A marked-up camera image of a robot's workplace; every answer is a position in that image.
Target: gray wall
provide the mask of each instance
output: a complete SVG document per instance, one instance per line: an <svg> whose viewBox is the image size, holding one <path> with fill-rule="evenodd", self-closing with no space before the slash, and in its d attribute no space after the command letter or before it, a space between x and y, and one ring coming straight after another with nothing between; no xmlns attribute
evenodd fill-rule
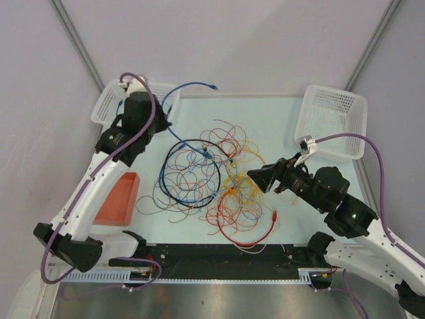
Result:
<svg viewBox="0 0 425 319"><path fill-rule="evenodd" d="M105 83L133 70L156 82L204 80L214 94L342 88L389 2L63 0Z"/></svg>
<svg viewBox="0 0 425 319"><path fill-rule="evenodd" d="M405 1L354 92L369 101L367 136L382 152L388 224L425 255L425 1ZM379 191L377 159L364 160Z"/></svg>
<svg viewBox="0 0 425 319"><path fill-rule="evenodd" d="M82 177L98 93L46 0L0 4L0 318L43 248L33 237Z"/></svg>

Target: white table surface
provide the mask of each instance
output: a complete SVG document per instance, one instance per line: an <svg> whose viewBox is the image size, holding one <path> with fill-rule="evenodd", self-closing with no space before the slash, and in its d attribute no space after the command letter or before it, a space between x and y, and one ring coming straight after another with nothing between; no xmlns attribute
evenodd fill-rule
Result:
<svg viewBox="0 0 425 319"><path fill-rule="evenodd" d="M301 98L182 99L171 119L172 128L181 138L199 138L203 130L211 130L218 126L214 119L226 120L241 126L246 131L250 140L259 146L260 154L266 163L275 163L279 158L289 158L298 151L294 142L294 132L301 102ZM137 197L151 194L165 155L174 143L176 139L170 133L157 134L147 146L145 153L134 161L131 169L140 177ZM310 173L314 173L322 166L337 166L344 178L351 183L349 193L363 200L352 161L339 163L314 157L306 164ZM255 160L244 164L243 168L260 168L261 165L260 161ZM301 199L292 205L294 198L289 191L279 195L273 192L265 195L265 204L278 211L280 221L280 227L271 234L268 243L306 244L317 231L329 233L344 243L352 243L346 238L333 234L323 222L325 216ZM141 201L138 207L146 213L158 210L151 200ZM147 216L135 209L129 227L93 225L91 232L110 234L129 229L144 237L148 243L229 243L220 233L209 235L209 233L215 233L217 227L199 220L200 214L205 214L205 210L174 224L170 223L169 219L179 220L184 217L182 213L164 211ZM270 225L271 213L265 211L253 230L237 233L233 238L242 242L255 241L262 237Z"/></svg>

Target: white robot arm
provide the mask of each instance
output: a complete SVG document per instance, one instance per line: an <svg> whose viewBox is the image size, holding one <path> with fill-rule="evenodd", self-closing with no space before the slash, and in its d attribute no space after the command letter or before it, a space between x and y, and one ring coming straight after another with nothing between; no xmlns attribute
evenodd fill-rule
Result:
<svg viewBox="0 0 425 319"><path fill-rule="evenodd" d="M355 134L334 137L342 136L367 140ZM334 233L362 244L374 255L354 251L323 233L311 238L311 246L319 247L315 253L329 265L351 270L381 286L409 313L425 318L425 258L389 230L371 208L347 193L349 182L336 167L322 167L315 175L308 173L304 161L317 151L316 142L330 138L315 141L306 136L298 140L301 152L293 158L281 158L275 164L250 170L248 176L264 193L279 181L276 193L289 189L320 213L326 213L324 221Z"/></svg>
<svg viewBox="0 0 425 319"><path fill-rule="evenodd" d="M130 231L119 235L91 236L90 227L113 186L145 151L155 133L170 123L156 97L144 80L127 84L124 113L100 137L92 161L75 192L50 224L39 223L34 235L46 247L42 259L42 278L52 284L60 281L46 278L44 269L48 253L56 255L79 271L86 272L96 263L107 263L118 257L132 257L142 237Z"/></svg>

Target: white mesh basket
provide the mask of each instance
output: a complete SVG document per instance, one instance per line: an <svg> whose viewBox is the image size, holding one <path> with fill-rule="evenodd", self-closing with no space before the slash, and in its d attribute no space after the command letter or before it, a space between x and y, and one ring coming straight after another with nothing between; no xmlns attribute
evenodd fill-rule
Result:
<svg viewBox="0 0 425 319"><path fill-rule="evenodd" d="M305 91L299 112L295 139L311 135L315 140L339 133L365 136L367 101L343 90L311 85ZM335 160L358 160L365 141L359 138L335 138L318 144L317 154Z"/></svg>
<svg viewBox="0 0 425 319"><path fill-rule="evenodd" d="M113 80L103 90L96 105L94 106L91 119L95 123L108 126L114 118L124 111L122 105L119 106L121 101L127 98L126 92L120 88L119 80ZM158 101L161 103L165 95L176 87L172 84L148 82L149 88L152 93L156 95ZM180 90L173 92L164 103L164 112L167 113L168 109L174 105L176 106L180 99ZM168 119L171 120L176 107L173 107Z"/></svg>

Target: red plastic tray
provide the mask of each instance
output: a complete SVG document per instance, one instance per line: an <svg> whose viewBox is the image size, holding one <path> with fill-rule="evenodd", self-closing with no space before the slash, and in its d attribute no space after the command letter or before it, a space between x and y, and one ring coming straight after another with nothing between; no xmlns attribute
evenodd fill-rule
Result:
<svg viewBox="0 0 425 319"><path fill-rule="evenodd" d="M128 226L131 223L140 178L127 172L112 188L93 224Z"/></svg>

